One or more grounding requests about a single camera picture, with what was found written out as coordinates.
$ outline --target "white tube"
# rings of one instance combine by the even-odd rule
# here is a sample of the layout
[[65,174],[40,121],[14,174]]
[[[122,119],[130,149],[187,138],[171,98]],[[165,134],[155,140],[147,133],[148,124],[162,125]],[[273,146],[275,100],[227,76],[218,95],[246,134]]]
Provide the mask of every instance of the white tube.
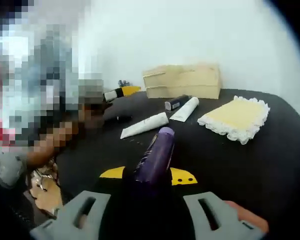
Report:
[[173,114],[170,119],[185,122],[198,105],[199,99],[194,96],[187,101],[186,104],[183,105],[175,114]]
[[165,112],[161,112],[157,115],[153,115],[145,120],[137,122],[136,124],[133,124],[123,129],[120,139],[124,139],[155,128],[159,128],[163,125],[166,125],[167,123],[169,123],[167,114]]

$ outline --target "white lace trim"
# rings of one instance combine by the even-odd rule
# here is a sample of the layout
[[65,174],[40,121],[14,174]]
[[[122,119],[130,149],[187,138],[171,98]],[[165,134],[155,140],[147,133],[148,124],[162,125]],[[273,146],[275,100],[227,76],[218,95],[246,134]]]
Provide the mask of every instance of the white lace trim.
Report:
[[265,121],[267,120],[270,107],[267,103],[265,103],[263,100],[257,100],[256,98],[250,98],[249,100],[242,97],[242,96],[234,96],[233,100],[240,100],[240,101],[249,101],[253,103],[260,104],[264,111],[258,117],[256,121],[254,121],[251,126],[247,130],[239,130],[234,128],[233,126],[227,125],[223,122],[214,120],[213,118],[207,116],[207,114],[200,117],[197,122],[199,125],[204,126],[207,129],[210,129],[211,131],[220,134],[220,135],[226,135],[227,138],[231,141],[240,141],[242,145],[246,144],[249,139],[253,139],[255,134],[260,130],[260,128],[265,124]]

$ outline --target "black tablecloth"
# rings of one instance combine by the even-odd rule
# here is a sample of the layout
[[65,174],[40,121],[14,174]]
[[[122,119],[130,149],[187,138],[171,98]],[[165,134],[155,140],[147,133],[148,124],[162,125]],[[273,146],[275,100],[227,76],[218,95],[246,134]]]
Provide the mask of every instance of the black tablecloth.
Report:
[[[234,96],[268,103],[267,121],[246,145],[230,141],[197,123],[205,113],[231,101]],[[106,124],[89,130],[84,138],[57,158],[63,191],[73,197],[94,190],[108,169],[135,167],[158,129],[120,139],[123,128],[163,112],[165,99],[148,99],[145,92],[114,101],[105,118],[131,114],[127,123]],[[175,148],[171,167],[189,171],[201,192],[211,191],[235,201],[268,221],[275,221],[300,185],[300,116],[282,98],[262,92],[222,89],[219,99],[200,99],[186,122],[171,120]]]

